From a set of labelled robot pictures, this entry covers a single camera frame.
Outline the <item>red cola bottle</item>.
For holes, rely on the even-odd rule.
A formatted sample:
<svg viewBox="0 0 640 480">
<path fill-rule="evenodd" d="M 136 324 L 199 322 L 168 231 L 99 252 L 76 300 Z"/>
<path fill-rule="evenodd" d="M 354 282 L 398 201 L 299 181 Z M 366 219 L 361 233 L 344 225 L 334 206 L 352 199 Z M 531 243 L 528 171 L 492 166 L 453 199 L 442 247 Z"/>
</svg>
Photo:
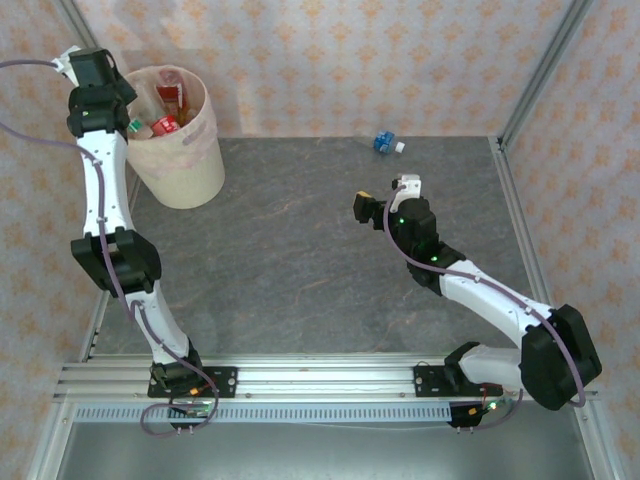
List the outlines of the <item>red cola bottle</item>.
<svg viewBox="0 0 640 480">
<path fill-rule="evenodd" d="M 158 118 L 150 128 L 154 136 L 162 137 L 179 131 L 181 126 L 173 115 L 167 114 Z"/>
</svg>

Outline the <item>red label tea bottle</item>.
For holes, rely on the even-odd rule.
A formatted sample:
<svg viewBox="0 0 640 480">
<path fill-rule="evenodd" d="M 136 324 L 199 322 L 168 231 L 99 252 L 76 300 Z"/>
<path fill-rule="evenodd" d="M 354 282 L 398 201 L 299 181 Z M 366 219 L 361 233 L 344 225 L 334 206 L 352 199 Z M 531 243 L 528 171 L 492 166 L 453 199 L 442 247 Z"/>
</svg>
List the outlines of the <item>red label tea bottle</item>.
<svg viewBox="0 0 640 480">
<path fill-rule="evenodd" d="M 173 115 L 188 116 L 191 109 L 188 83 L 186 77 L 179 70 L 161 69 L 156 91 Z"/>
</svg>

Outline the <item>pink translucent bin liner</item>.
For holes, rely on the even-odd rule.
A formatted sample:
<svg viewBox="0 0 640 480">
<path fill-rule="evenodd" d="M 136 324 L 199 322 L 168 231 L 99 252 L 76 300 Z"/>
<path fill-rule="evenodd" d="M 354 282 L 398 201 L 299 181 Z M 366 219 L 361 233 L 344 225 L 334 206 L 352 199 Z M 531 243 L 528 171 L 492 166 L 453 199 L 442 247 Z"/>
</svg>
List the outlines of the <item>pink translucent bin liner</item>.
<svg viewBox="0 0 640 480">
<path fill-rule="evenodd" d="M 131 138 L 128 143 L 129 163 L 140 176 L 145 174 L 154 179 L 194 167 L 211 152 L 217 140 L 217 122 L 209 93 L 192 72 L 172 65 L 152 66 L 129 73 L 126 80 L 134 87 L 144 86 L 151 91 L 164 70 L 175 71 L 184 82 L 188 122 L 177 132 L 145 140 Z"/>
</svg>

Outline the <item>beige plastic bin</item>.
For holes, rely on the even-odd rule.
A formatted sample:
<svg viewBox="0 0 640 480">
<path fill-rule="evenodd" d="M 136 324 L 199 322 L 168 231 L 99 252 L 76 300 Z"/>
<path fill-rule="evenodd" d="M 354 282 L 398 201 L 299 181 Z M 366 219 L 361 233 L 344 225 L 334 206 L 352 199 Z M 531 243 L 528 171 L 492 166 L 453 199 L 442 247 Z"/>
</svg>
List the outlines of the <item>beige plastic bin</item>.
<svg viewBox="0 0 640 480">
<path fill-rule="evenodd" d="M 129 115 L 133 119 L 138 119 L 143 99 L 157 96 L 158 93 L 156 85 L 151 86 L 151 91 L 139 85 L 134 88 L 138 93 L 138 99 L 129 107 Z M 145 140 L 157 137 L 151 132 L 150 122 L 142 121 L 142 123 L 144 126 L 141 131 L 137 134 L 130 133 L 129 140 L 131 138 Z M 160 179 L 154 179 L 145 174 L 142 176 L 138 174 L 138 176 L 151 190 L 155 198 L 167 207 L 191 209 L 207 203 L 220 192 L 225 181 L 225 170 L 218 142 L 218 129 L 217 140 L 214 142 L 211 152 L 194 167 L 174 171 Z"/>
</svg>

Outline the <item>blue label bottle, white cap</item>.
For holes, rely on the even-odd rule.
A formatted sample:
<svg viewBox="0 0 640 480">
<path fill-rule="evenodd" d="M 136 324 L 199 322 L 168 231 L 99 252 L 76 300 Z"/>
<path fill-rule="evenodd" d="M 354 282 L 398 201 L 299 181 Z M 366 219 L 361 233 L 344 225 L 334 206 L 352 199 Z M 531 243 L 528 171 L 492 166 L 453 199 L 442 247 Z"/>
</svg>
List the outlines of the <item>blue label bottle, white cap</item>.
<svg viewBox="0 0 640 480">
<path fill-rule="evenodd" d="M 381 154 L 402 154 L 406 147 L 406 143 L 389 130 L 378 131 L 375 135 L 358 133 L 354 140 Z"/>
</svg>

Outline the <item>grey metal sheet panel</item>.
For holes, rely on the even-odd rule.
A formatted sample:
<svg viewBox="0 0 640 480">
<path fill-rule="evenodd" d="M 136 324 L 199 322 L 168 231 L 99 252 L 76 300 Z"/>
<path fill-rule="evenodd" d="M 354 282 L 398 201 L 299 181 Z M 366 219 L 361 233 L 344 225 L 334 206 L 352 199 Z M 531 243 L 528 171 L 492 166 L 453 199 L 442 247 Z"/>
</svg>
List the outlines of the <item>grey metal sheet panel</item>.
<svg viewBox="0 0 640 480">
<path fill-rule="evenodd" d="M 219 424 L 155 439 L 73 427 L 56 480 L 594 480 L 571 421 L 440 428 Z"/>
</svg>

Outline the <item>small green circuit board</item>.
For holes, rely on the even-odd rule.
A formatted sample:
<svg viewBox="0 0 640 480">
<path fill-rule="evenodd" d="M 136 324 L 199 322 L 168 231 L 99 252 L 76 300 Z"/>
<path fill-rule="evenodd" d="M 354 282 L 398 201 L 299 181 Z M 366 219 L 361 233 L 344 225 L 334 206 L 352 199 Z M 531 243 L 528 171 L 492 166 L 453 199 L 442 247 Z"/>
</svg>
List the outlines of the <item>small green circuit board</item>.
<svg viewBox="0 0 640 480">
<path fill-rule="evenodd" d="M 173 418 L 206 418 L 211 410 L 212 402 L 171 400 L 169 408 Z"/>
</svg>

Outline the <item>aluminium frame post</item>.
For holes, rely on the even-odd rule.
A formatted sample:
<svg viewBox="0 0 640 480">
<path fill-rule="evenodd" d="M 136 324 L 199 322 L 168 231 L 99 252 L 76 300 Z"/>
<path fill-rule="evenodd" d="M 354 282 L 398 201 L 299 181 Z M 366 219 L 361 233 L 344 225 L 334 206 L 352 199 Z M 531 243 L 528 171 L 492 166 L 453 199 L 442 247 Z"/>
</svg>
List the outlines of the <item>aluminium frame post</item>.
<svg viewBox="0 0 640 480">
<path fill-rule="evenodd" d="M 89 23 L 81 12 L 77 0 L 52 1 L 63 21 L 71 30 L 78 46 L 83 48 L 98 48 L 100 46 Z"/>
<path fill-rule="evenodd" d="M 571 0 L 568 10 L 535 67 L 502 134 L 497 137 L 497 144 L 501 151 L 506 152 L 515 142 L 547 82 L 559 65 L 565 50 L 582 25 L 593 1 L 594 0 Z"/>
</svg>

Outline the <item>aluminium table side rail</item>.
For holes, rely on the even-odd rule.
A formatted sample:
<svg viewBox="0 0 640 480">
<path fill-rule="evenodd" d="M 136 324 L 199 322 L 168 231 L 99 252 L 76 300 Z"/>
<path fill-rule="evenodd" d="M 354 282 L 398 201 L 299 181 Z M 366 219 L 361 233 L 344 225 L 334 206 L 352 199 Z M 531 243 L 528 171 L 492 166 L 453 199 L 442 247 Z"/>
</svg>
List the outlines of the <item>aluminium table side rail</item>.
<svg viewBox="0 0 640 480">
<path fill-rule="evenodd" d="M 133 186 L 131 187 L 131 191 L 128 193 L 128 205 L 130 208 L 135 207 L 135 202 L 138 196 L 138 192 L 140 189 L 141 180 L 136 177 L 133 180 Z M 96 301 L 94 304 L 93 311 L 90 316 L 90 321 L 88 325 L 87 333 L 85 334 L 85 338 L 82 343 L 81 353 L 79 356 L 79 361 L 81 363 L 86 363 L 93 359 L 96 356 L 104 356 L 104 355 L 121 355 L 121 353 L 96 353 L 96 347 L 99 345 L 99 341 L 102 340 L 100 336 L 102 332 L 102 325 L 105 318 L 105 313 L 108 309 L 110 299 L 110 293 L 108 291 L 99 291 L 99 295 L 96 297 Z M 137 328 L 137 324 L 135 323 L 135 319 L 131 325 L 127 325 L 130 332 L 135 332 Z"/>
<path fill-rule="evenodd" d="M 517 243 L 521 252 L 524 268 L 533 293 L 533 297 L 546 304 L 553 304 L 544 272 L 540 265 L 534 242 L 529 231 L 525 212 L 517 193 L 514 176 L 511 172 L 506 151 L 497 137 L 488 138 L 489 146 L 505 196 L 507 208 L 514 227 Z"/>
</svg>

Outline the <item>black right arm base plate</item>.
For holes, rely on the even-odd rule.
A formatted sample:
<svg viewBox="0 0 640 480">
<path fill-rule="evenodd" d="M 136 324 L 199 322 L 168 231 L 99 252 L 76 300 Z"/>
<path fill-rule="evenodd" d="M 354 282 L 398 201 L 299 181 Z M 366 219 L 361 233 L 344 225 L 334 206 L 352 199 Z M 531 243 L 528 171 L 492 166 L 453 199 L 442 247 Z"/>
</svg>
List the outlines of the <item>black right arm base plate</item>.
<svg viewBox="0 0 640 480">
<path fill-rule="evenodd" d="M 419 363 L 413 367 L 413 385 L 417 397 L 499 397 L 500 386 L 469 381 L 457 367 Z"/>
</svg>

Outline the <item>aluminium mounting rail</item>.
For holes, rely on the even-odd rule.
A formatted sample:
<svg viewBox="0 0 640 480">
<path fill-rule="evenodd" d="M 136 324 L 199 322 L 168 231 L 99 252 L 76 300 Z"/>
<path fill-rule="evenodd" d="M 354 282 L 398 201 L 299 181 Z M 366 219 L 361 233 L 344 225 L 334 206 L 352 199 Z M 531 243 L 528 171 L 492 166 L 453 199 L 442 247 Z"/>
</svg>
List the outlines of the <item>aluminium mounting rail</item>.
<svg viewBox="0 0 640 480">
<path fill-rule="evenodd" d="M 416 402 L 413 368 L 441 365 L 442 356 L 408 353 L 215 355 L 205 366 L 236 367 L 235 402 L 354 403 Z M 63 365 L 56 402 L 148 400 L 148 355 L 98 354 Z"/>
</svg>

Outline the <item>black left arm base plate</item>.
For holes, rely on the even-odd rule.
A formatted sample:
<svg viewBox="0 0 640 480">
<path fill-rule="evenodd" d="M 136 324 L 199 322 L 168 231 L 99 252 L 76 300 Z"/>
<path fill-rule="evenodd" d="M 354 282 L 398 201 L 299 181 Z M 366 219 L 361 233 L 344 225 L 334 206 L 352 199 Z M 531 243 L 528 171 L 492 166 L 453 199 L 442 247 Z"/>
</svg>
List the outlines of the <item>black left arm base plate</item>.
<svg viewBox="0 0 640 480">
<path fill-rule="evenodd" d="M 213 381 L 220 398 L 234 398 L 238 385 L 239 369 L 234 366 L 204 366 L 202 371 Z M 213 399 L 215 394 L 211 386 L 199 375 L 188 371 L 186 380 L 174 381 L 170 388 L 164 388 L 151 378 L 147 388 L 149 398 L 175 399 L 196 398 Z"/>
</svg>

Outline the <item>aluminium frame leg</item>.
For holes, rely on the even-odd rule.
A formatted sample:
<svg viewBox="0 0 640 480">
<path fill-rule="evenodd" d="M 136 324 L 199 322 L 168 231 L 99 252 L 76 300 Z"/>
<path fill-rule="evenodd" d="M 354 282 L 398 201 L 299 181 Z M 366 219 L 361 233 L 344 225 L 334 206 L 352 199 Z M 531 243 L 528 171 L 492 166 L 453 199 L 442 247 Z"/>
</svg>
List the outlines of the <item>aluminium frame leg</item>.
<svg viewBox="0 0 640 480">
<path fill-rule="evenodd" d="M 590 398 L 574 414 L 593 480 L 616 480 L 615 469 L 607 452 L 603 423 L 598 413 L 599 401 Z"/>
<path fill-rule="evenodd" d="M 26 480 L 56 480 L 74 423 L 74 403 L 54 403 L 45 419 Z"/>
</svg>

